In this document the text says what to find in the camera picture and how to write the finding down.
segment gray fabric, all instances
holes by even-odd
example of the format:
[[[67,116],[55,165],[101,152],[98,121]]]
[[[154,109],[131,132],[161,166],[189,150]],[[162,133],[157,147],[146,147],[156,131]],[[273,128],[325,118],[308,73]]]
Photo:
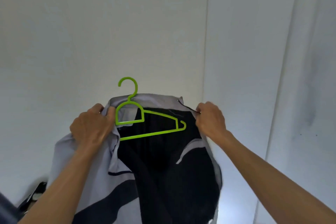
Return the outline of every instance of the gray fabric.
[[[126,102],[127,97],[128,96],[120,96],[110,99],[110,101],[107,103],[106,107],[102,111],[102,115],[106,115],[107,108],[109,106],[117,107],[121,103]],[[173,96],[163,96],[156,94],[137,94],[134,98],[132,98],[134,102],[139,103],[144,108],[151,107],[190,111],[187,107],[182,106],[177,101],[178,99],[181,103],[183,103],[182,97],[176,98]],[[119,121],[134,120],[136,114],[137,106],[126,105],[119,111]],[[180,160],[182,160],[183,156],[187,154],[190,150],[197,147],[205,147],[214,166],[218,187],[221,189],[222,176],[220,167],[213,158],[206,137],[204,135],[201,135],[201,137],[202,139],[195,139],[187,145],[187,147],[183,150]],[[119,139],[120,135],[117,128],[115,127],[113,131],[108,135],[106,141],[104,141],[101,149],[99,150],[97,156],[92,163],[76,213],[83,210],[87,206],[105,198],[115,189],[116,186],[118,186],[125,180],[134,179],[134,175],[130,173],[129,168],[118,159],[118,147],[120,142]],[[71,134],[66,135],[64,138],[56,143],[48,186],[60,174],[62,169],[73,156],[76,149],[77,145]],[[118,176],[111,176],[108,174],[108,172],[119,173],[125,171],[128,171],[128,173],[123,173]],[[216,219],[217,218],[214,218],[212,222],[213,224],[216,223]],[[139,200],[134,200],[120,208],[115,223],[140,224],[141,216]]]

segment left hand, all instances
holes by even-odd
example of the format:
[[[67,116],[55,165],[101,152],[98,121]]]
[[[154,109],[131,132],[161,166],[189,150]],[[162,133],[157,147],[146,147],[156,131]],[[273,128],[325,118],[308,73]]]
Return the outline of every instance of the left hand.
[[[87,112],[82,112],[70,126],[70,131],[78,143],[78,150],[93,157],[99,150],[107,135],[115,125],[114,107],[109,107],[107,115],[101,115],[104,107],[95,104]]]

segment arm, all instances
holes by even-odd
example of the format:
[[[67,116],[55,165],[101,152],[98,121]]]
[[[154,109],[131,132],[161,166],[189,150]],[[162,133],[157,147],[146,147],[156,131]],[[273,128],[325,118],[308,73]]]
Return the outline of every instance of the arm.
[[[107,116],[96,104],[73,121],[70,131],[78,149],[52,185],[28,211],[19,224],[71,223],[95,154],[115,123],[115,108]]]
[[[196,125],[231,159],[260,202],[279,224],[336,223],[336,213],[242,145],[213,103],[200,103]]]

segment white wall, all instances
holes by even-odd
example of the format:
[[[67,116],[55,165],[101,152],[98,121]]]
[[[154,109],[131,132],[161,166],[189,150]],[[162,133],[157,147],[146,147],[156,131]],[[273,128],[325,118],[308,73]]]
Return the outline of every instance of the white wall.
[[[336,211],[336,0],[295,0],[267,161]],[[258,206],[256,223],[275,221]]]
[[[204,100],[227,128],[265,158],[294,0],[209,0]],[[220,223],[253,223],[257,198],[226,155]]]
[[[206,0],[0,0],[0,191],[18,203],[93,104],[202,99]]]

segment green plastic hanger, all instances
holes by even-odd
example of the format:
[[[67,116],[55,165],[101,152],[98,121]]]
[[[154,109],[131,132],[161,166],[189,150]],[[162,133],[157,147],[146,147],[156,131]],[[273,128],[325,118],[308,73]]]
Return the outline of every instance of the green plastic hanger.
[[[187,125],[184,121],[180,121],[184,127],[183,128],[179,128],[179,121],[177,120],[177,118],[164,114],[164,113],[160,113],[160,112],[153,112],[153,111],[149,111],[149,110],[144,110],[143,107],[141,105],[139,105],[137,102],[131,101],[131,98],[135,97],[135,95],[138,92],[138,84],[136,82],[136,80],[134,80],[132,77],[124,77],[121,78],[120,81],[118,82],[118,86],[121,86],[121,83],[124,80],[131,80],[132,82],[134,82],[135,85],[135,91],[132,95],[128,96],[127,101],[120,104],[117,109],[115,110],[115,124],[116,125],[124,125],[124,124],[132,124],[132,123],[139,123],[139,122],[144,122],[145,121],[145,114],[144,113],[150,113],[150,114],[156,114],[156,115],[160,115],[160,116],[164,116],[170,119],[175,120],[175,124],[176,124],[176,129],[171,129],[171,130],[164,130],[164,131],[160,131],[160,132],[153,132],[153,133],[146,133],[146,134],[141,134],[141,135],[137,135],[137,136],[128,136],[128,137],[121,137],[120,141],[124,141],[124,140],[129,140],[129,139],[134,139],[134,138],[141,138],[141,137],[146,137],[146,136],[156,136],[156,135],[162,135],[162,134],[168,134],[168,133],[173,133],[173,132],[177,132],[177,131],[182,131],[185,130]],[[118,120],[118,112],[120,110],[121,107],[123,107],[124,105],[136,105],[137,107],[140,108],[141,110],[141,119],[140,120],[129,120],[129,121],[120,121]]]

